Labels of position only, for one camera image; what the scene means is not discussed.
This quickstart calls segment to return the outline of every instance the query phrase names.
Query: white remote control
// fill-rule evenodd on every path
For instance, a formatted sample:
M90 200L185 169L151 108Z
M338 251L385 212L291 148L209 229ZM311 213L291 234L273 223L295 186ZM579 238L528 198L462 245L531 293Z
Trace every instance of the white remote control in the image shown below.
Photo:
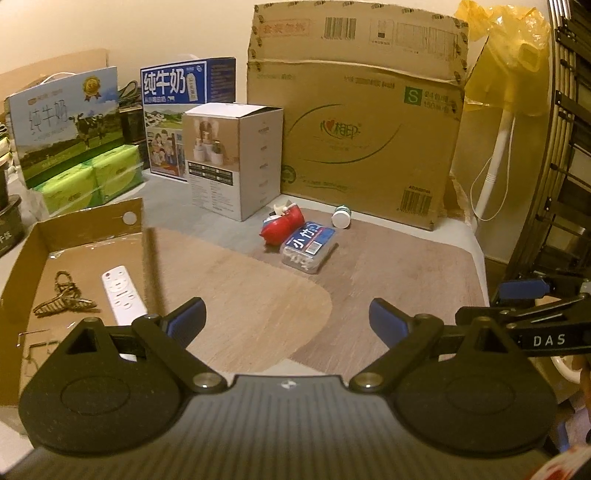
M131 325L148 313L123 265L103 273L101 278L118 325Z

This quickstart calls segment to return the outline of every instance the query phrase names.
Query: yellow plastic bag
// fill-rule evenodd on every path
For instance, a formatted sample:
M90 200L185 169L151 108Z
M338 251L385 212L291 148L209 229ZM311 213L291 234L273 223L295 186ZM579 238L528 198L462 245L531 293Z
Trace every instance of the yellow plastic bag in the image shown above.
M547 110L550 25L536 8L482 8L462 0L456 17L470 25L469 38L488 40L466 84L465 108L500 107L541 115Z

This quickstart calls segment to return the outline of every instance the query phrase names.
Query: plastic container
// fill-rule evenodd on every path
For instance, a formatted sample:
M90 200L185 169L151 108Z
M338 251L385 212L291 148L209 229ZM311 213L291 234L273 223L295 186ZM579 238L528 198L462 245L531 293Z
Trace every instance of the plastic container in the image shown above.
M304 273L318 272L322 263L336 247L336 230L306 222L281 245L281 261Z
M345 205L335 208L332 215L333 226L337 228L347 228L351 224L351 210Z

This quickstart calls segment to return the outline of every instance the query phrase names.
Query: hole in cardboard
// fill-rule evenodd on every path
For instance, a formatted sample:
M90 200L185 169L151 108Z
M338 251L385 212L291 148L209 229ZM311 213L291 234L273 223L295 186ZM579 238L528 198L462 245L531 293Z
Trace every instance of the hole in cardboard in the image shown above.
M125 225L134 225L138 221L138 216L134 212L125 212L123 214L123 223Z

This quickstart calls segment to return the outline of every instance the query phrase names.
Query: large cardboard box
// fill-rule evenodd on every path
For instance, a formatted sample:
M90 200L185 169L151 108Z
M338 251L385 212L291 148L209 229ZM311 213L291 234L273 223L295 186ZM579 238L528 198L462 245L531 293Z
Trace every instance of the large cardboard box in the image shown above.
M33 227L0 297L0 420L22 431L16 410L20 393L73 325L87 316L116 325L100 279L107 270L126 266L148 311L162 313L152 232L142 226L142 210L142 200L132 199ZM33 308L56 294L60 270L72 275L98 311L35 317Z
M466 43L465 22L396 5L256 6L248 102L284 109L281 191L433 229Z

